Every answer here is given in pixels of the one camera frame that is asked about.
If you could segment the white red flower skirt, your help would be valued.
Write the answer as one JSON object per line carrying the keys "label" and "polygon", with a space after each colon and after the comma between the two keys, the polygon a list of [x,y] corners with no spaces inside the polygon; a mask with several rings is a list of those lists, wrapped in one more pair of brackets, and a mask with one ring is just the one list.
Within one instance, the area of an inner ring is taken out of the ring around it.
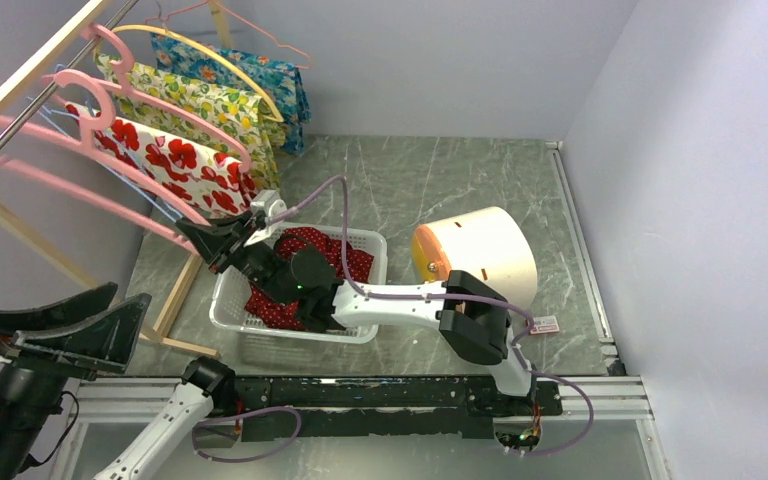
{"label": "white red flower skirt", "polygon": [[94,133],[95,144],[176,194],[219,216],[247,210],[258,193],[239,159],[141,123],[116,118]]}

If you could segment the red polka dot skirt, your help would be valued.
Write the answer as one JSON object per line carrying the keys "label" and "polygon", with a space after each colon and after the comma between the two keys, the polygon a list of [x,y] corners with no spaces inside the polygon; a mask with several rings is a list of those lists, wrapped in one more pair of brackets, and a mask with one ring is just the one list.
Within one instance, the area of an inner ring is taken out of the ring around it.
{"label": "red polka dot skirt", "polygon": [[249,279],[245,310],[272,329],[340,330],[331,295],[347,276],[368,281],[374,257],[314,227],[290,228],[269,246],[285,266],[269,279]]}

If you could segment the pink plastic hanger front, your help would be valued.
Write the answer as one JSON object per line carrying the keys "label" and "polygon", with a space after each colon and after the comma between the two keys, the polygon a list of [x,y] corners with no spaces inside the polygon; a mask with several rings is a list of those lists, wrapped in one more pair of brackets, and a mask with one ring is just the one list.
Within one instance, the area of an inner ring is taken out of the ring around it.
{"label": "pink plastic hanger front", "polygon": [[[97,131],[104,131],[104,127],[98,127],[96,124],[103,120],[102,115],[78,106],[74,111],[67,109],[63,112],[65,115],[78,122],[81,132],[81,138],[75,139],[58,131],[39,126],[34,123],[26,123],[20,128],[20,132],[48,143],[64,147],[76,152],[98,164],[103,165],[109,171],[117,174],[118,177],[125,180],[139,192],[150,192],[155,197],[165,201],[173,209],[184,215],[184,218],[198,224],[206,225],[205,219],[197,210],[193,209],[181,197],[175,194],[171,189],[163,186],[149,175],[145,174],[137,167],[132,167],[126,162],[118,159],[117,156],[108,153],[99,148],[100,144],[96,141]],[[195,254],[195,247],[180,232],[163,226],[149,217],[137,213],[134,210],[126,208],[106,197],[103,197],[91,190],[88,190],[78,184],[67,181],[47,171],[41,170],[30,164],[27,164],[17,158],[0,154],[0,167],[17,172],[31,180],[42,183],[54,190],[62,191],[68,195],[92,204],[102,210],[113,213],[124,218],[144,229],[150,230],[172,243]]]}

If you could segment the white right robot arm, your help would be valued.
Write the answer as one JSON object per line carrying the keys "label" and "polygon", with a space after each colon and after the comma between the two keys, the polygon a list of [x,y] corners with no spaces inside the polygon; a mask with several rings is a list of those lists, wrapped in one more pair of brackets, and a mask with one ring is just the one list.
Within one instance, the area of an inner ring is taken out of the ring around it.
{"label": "white right robot arm", "polygon": [[435,330],[460,359],[487,369],[508,412],[525,413],[538,399],[513,338],[518,307],[468,272],[418,285],[362,284],[314,245],[288,253],[258,239],[269,225],[262,213],[175,225],[213,273],[238,271],[253,291],[293,307],[296,321],[313,332],[369,324]]}

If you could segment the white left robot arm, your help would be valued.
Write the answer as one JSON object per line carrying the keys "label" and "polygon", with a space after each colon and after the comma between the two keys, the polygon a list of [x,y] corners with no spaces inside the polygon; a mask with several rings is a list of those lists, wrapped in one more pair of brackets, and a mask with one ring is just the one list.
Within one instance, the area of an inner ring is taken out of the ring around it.
{"label": "white left robot arm", "polygon": [[[39,466],[31,448],[62,413],[69,380],[127,369],[152,298],[116,303],[117,291],[107,282],[41,307],[0,310],[0,479]],[[198,422],[240,404],[231,368],[208,356],[191,361],[162,410],[98,478],[152,478]]]}

